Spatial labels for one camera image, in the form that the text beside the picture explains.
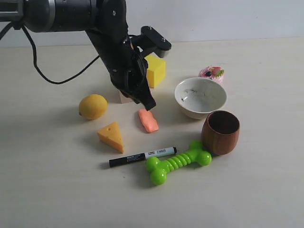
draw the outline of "green dog toy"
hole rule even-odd
[[[211,154],[205,151],[203,143],[200,140],[195,140],[191,142],[188,151],[167,160],[160,161],[157,157],[148,158],[146,167],[151,172],[152,183],[161,185],[166,182],[169,172],[193,162],[206,166],[211,163],[211,160]]]

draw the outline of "black marker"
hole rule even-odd
[[[140,153],[136,155],[131,155],[128,157],[112,159],[109,161],[110,167],[126,165],[134,162],[144,161],[150,157],[163,157],[168,155],[176,154],[177,150],[175,147],[169,147],[161,150],[151,151],[147,153]]]

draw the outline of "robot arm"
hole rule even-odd
[[[125,0],[0,0],[0,21],[15,22],[15,29],[27,27],[33,32],[85,31],[112,84],[146,110],[156,106],[144,57],[154,52],[163,58],[171,43],[149,26],[130,36]]]

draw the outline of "brown wooden cup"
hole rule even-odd
[[[239,120],[227,111],[210,113],[201,131],[201,140],[206,149],[215,155],[224,155],[234,150],[239,137]]]

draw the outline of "ceramic bowl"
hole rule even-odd
[[[175,100],[188,117],[201,120],[221,109],[227,101],[224,88],[207,78],[192,77],[180,82],[174,90]]]

